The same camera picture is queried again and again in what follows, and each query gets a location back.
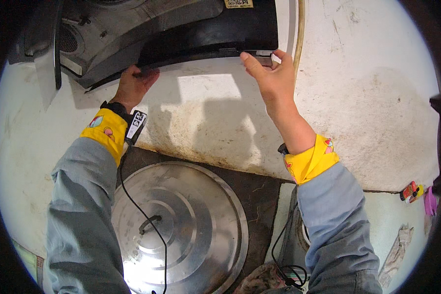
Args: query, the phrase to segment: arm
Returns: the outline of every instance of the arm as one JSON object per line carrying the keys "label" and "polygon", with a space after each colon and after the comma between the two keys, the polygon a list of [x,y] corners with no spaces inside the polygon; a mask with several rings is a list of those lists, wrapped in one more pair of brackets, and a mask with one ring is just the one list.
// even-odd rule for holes
{"label": "arm", "polygon": [[[128,112],[157,80],[131,66],[115,98]],[[127,123],[101,109],[52,172],[53,198],[47,215],[47,266],[57,293],[130,293],[111,224],[116,173]]]}
{"label": "arm", "polygon": [[363,190],[339,162],[332,142],[315,134],[297,111],[292,58],[281,50],[274,54],[281,63],[271,68],[247,53],[240,58],[258,82],[289,151],[284,163],[299,185],[299,208],[312,243],[306,255],[309,293],[381,293]]}

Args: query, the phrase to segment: beige hose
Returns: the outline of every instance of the beige hose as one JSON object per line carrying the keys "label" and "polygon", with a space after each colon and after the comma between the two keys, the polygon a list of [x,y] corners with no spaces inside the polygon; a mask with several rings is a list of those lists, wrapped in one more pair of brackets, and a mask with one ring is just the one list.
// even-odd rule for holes
{"label": "beige hose", "polygon": [[299,69],[300,54],[302,53],[302,44],[304,42],[304,30],[306,25],[306,5],[304,0],[298,0],[299,3],[299,23],[297,27],[296,51],[294,52],[294,88],[297,79],[297,70]]}

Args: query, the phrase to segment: person's left hand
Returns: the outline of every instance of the person's left hand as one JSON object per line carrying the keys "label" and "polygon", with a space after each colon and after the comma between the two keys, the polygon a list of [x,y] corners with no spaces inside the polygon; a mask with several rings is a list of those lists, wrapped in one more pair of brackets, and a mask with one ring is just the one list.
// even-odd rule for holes
{"label": "person's left hand", "polygon": [[131,113],[132,109],[137,106],[150,87],[157,81],[160,76],[159,69],[150,70],[135,77],[133,74],[141,74],[141,70],[135,65],[131,65],[121,75],[119,87],[112,102],[119,102],[126,108],[127,113]]}

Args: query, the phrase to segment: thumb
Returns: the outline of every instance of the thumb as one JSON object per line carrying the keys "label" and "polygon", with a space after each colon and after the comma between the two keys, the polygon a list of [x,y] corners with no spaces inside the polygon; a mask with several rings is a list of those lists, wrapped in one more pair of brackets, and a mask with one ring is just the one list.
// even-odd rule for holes
{"label": "thumb", "polygon": [[261,66],[259,61],[247,52],[241,52],[240,59],[243,61],[248,73],[253,78],[258,79],[266,74],[266,70],[263,68],[263,66]]}

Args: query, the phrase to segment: qr code sticker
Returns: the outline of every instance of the qr code sticker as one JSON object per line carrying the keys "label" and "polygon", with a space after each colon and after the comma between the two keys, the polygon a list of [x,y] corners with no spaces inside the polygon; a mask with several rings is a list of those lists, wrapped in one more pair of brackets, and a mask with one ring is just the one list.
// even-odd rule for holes
{"label": "qr code sticker", "polygon": [[253,8],[253,0],[224,0],[227,8]]}

